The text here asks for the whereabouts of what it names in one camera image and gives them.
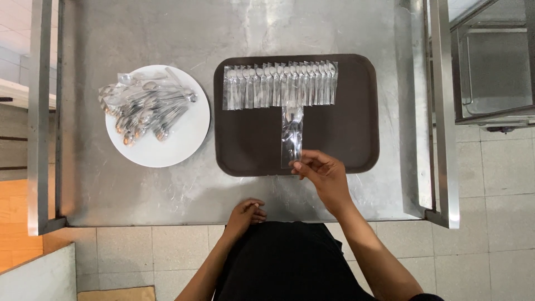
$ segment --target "stainless steel table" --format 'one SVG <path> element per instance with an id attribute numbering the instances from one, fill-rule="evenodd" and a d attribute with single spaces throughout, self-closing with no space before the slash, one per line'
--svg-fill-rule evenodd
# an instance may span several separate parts
<path id="1" fill-rule="evenodd" d="M 42 57 L 49 51 L 50 3 L 34 0 L 32 33 L 41 33 L 32 35 L 36 70 L 48 67 Z M 40 162 L 46 149 L 36 133 L 28 164 L 35 233 L 66 224 L 225 223 L 249 196 L 266 201 L 268 220 L 333 221 L 308 180 L 223 173 L 215 159 L 213 119 L 202 146 L 182 163 L 155 169 L 130 162 L 108 138 L 96 99 L 97 89 L 115 82 L 118 72 L 166 64 L 203 86 L 213 116 L 213 73 L 222 60 L 331 53 L 363 55 L 377 71 L 380 157 L 370 171 L 348 175 L 356 206 L 370 221 L 429 219 L 458 227 L 449 41 L 441 39 L 449 38 L 446 1 L 431 3 L 442 213 L 432 192 L 425 1 L 67 0 L 59 9 L 56 212 L 48 220 L 47 174 Z M 30 82 L 30 111 L 36 112 L 30 126 L 36 129 L 44 124 L 38 112 L 45 81 L 36 75 Z"/>

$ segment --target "brown tray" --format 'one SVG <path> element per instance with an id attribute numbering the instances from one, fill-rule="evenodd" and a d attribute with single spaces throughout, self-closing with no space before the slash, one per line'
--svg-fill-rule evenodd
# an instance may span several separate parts
<path id="1" fill-rule="evenodd" d="M 304 107 L 303 149 L 341 160 L 348 174 L 370 170 L 379 158 L 377 80 L 370 61 L 357 54 L 233 57 L 213 75 L 216 160 L 235 177 L 290 175 L 280 166 L 281 108 L 223 110 L 223 67 L 263 63 L 338 62 L 336 103 Z"/>

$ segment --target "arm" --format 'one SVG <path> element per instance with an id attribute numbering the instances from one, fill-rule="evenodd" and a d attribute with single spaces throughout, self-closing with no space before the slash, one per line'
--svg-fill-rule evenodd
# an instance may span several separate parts
<path id="1" fill-rule="evenodd" d="M 338 220 L 375 297 L 407 301 L 423 293 L 414 277 L 383 245 L 362 217 L 349 194 L 343 163 L 318 150 L 303 150 L 301 162 L 292 162 L 293 174 L 314 183 L 322 202 Z"/>
<path id="2" fill-rule="evenodd" d="M 232 246 L 247 231 L 250 224 L 265 221 L 266 212 L 258 208 L 262 205 L 263 201 L 247 199 L 232 210 L 223 235 L 175 301 L 212 299 L 217 278 Z"/>

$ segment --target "black shirt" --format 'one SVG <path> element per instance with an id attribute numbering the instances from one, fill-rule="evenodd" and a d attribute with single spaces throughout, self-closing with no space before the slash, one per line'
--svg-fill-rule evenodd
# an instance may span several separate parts
<path id="1" fill-rule="evenodd" d="M 251 225 L 232 247 L 214 301 L 376 300 L 351 272 L 324 224 Z M 410 301 L 443 301 L 421 294 Z"/>

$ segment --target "hand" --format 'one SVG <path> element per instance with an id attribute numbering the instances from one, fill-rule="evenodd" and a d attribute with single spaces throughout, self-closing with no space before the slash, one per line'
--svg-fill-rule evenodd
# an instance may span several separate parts
<path id="1" fill-rule="evenodd" d="M 346 168 L 337 159 L 319 150 L 304 149 L 301 162 L 290 162 L 294 175 L 308 178 L 329 212 L 337 217 L 343 210 L 355 207 L 347 186 Z"/>
<path id="2" fill-rule="evenodd" d="M 236 241 L 247 231 L 249 225 L 265 221 L 267 214 L 259 208 L 259 206 L 264 205 L 263 201 L 253 198 L 239 203 L 232 210 L 223 235 Z"/>

